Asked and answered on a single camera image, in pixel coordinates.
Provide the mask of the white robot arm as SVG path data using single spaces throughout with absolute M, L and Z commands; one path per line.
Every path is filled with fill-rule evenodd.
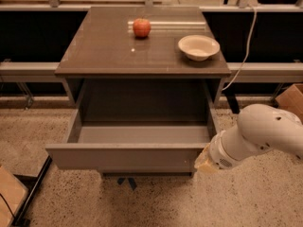
M 231 169 L 249 157 L 277 149 L 303 157 L 303 125 L 294 114 L 263 104 L 252 104 L 238 114 L 237 123 L 217 133 L 194 167 L 213 173 Z

